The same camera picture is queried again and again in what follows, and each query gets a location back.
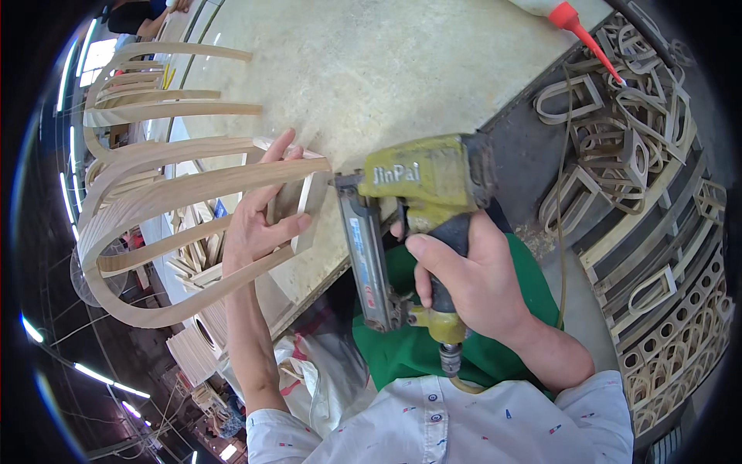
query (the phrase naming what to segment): pneumatic brad nailer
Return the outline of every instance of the pneumatic brad nailer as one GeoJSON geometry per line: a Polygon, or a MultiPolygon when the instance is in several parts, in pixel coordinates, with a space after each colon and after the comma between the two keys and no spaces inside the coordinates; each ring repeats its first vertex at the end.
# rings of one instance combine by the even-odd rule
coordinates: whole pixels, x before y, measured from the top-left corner
{"type": "Polygon", "coordinates": [[[489,205],[494,186],[492,148],[481,133],[429,137],[385,148],[366,158],[363,171],[335,177],[366,325],[382,333],[405,323],[427,327],[440,344],[441,368],[448,377],[456,376],[461,367],[467,328],[434,275],[431,309],[414,306],[411,295],[398,295],[389,285],[378,198],[397,198],[403,238],[428,234],[466,256],[471,214],[489,205]]]}

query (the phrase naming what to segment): fingernail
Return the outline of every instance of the fingernail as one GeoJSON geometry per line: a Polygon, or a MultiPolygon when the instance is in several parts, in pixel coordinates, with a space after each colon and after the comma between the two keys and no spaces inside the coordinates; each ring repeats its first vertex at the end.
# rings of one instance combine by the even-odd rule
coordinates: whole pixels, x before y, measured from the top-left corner
{"type": "Polygon", "coordinates": [[[423,235],[411,235],[407,238],[407,241],[404,242],[404,245],[412,256],[420,258],[427,248],[427,240],[423,235]]]}
{"type": "Polygon", "coordinates": [[[296,223],[299,224],[299,230],[306,230],[306,228],[312,223],[312,216],[305,212],[301,213],[301,216],[296,220],[296,223]]]}

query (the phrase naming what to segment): metal coupling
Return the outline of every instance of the metal coupling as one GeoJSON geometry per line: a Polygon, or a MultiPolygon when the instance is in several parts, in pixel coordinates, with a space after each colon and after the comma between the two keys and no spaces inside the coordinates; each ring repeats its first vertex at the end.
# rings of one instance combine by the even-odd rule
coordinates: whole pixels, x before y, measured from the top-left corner
{"type": "Polygon", "coordinates": [[[446,377],[452,379],[459,374],[462,367],[462,344],[441,343],[439,352],[441,354],[441,369],[446,377]]]}

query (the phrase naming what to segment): nail gun trigger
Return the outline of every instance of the nail gun trigger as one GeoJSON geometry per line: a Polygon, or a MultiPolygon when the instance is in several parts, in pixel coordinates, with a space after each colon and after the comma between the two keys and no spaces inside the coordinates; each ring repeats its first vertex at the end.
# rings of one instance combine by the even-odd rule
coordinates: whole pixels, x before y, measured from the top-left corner
{"type": "Polygon", "coordinates": [[[397,197],[397,216],[402,224],[402,233],[397,237],[397,241],[400,243],[407,238],[407,234],[410,232],[410,226],[407,224],[407,210],[409,208],[405,197],[397,197]]]}

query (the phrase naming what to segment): sticker on nail gun magazine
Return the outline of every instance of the sticker on nail gun magazine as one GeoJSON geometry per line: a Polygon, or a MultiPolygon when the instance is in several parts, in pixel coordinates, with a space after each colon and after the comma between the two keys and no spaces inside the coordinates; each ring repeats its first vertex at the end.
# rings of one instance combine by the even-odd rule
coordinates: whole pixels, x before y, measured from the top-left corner
{"type": "Polygon", "coordinates": [[[364,256],[364,242],[361,240],[361,225],[358,223],[358,219],[350,218],[350,230],[353,233],[353,242],[355,243],[355,250],[358,252],[358,262],[361,265],[361,283],[364,285],[366,291],[366,304],[368,307],[376,307],[376,302],[373,298],[373,292],[371,286],[369,286],[369,271],[366,265],[366,257],[364,256]]]}

